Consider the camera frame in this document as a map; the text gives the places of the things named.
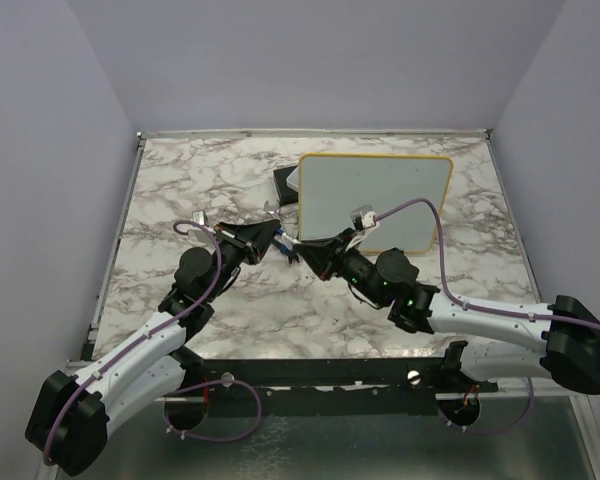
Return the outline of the blue whiteboard marker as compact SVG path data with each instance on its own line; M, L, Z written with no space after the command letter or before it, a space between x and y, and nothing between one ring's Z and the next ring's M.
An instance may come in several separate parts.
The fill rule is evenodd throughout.
M289 235L284 229L278 228L276 230L276 235L282 238L282 242L291 249L294 245L299 244L300 241L291 235Z

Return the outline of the yellow framed whiteboard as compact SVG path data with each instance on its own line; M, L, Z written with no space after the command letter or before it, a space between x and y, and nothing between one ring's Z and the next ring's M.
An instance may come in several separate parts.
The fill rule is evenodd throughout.
M454 168L445 156L310 153L298 164L298 238L326 239L351 227L351 214L370 206L378 214L425 198L442 210ZM434 243L433 214L424 203L380 222L361 245L375 254L397 247L428 252Z

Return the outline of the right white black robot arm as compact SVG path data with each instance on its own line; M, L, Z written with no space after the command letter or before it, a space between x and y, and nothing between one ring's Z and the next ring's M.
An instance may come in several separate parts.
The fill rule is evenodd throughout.
M368 260L346 229L294 250L322 281L341 278L407 333L449 333L489 340L485 347L452 348L439 367L441 383L461 391L507 377L549 378L570 391L600 395L600 321L579 300L510 304L456 296L418 281L419 270L391 248Z

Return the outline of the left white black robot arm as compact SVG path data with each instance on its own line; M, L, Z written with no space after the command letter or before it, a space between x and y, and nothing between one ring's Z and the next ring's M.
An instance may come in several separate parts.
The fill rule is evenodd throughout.
M186 395L198 388L200 369L175 352L204 328L212 302L242 265L262 261L280 227L277 220L213 228L174 223L176 233L206 238L211 246L181 255L169 293L136 332L75 373L57 370L45 379L25 429L45 465L72 476L84 472L115 429L144 405L172 390Z

